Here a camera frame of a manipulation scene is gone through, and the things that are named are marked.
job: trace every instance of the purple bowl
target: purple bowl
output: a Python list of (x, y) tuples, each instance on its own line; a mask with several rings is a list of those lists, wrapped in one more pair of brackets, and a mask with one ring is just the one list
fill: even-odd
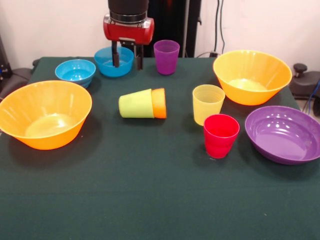
[(254, 147), (267, 159), (298, 165), (320, 157), (320, 124), (286, 106), (265, 106), (251, 112), (245, 130)]

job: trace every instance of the red cup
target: red cup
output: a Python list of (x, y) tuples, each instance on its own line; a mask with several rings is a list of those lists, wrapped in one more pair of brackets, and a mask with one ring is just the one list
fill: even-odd
[(239, 131), (239, 123), (233, 117), (225, 114), (209, 116), (204, 121), (206, 152), (214, 159), (224, 158), (230, 152)]

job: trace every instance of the orange cup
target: orange cup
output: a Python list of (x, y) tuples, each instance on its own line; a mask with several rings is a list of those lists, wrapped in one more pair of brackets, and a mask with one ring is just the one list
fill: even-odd
[(151, 92), (153, 115), (157, 119), (167, 118), (166, 93), (164, 88), (154, 89)]

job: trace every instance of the plastic cup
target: plastic cup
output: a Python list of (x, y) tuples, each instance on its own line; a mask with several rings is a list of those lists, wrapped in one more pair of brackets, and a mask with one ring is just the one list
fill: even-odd
[(206, 152), (214, 159), (224, 158), (231, 150), (240, 126), (237, 120), (225, 114), (209, 116), (204, 122)]
[(119, 98), (119, 112), (123, 118), (153, 119), (152, 90), (137, 91)]
[(154, 89), (151, 92), (153, 115), (157, 119), (167, 118), (166, 93), (164, 88)]
[(218, 86), (204, 84), (193, 89), (192, 97), (194, 121), (203, 126), (207, 117), (220, 113), (226, 94)]
[(155, 64), (162, 75), (171, 75), (176, 71), (180, 45), (172, 40), (157, 41), (154, 45)]

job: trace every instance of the black knob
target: black knob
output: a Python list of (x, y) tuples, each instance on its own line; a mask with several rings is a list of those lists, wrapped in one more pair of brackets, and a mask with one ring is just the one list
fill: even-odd
[(307, 66), (303, 63), (296, 63), (293, 65), (293, 68), (295, 70), (295, 77), (300, 78), (304, 75), (304, 72), (307, 71)]
[(293, 65), (293, 68), (299, 74), (303, 74), (305, 71), (308, 70), (307, 66), (303, 63), (296, 63), (295, 65)]

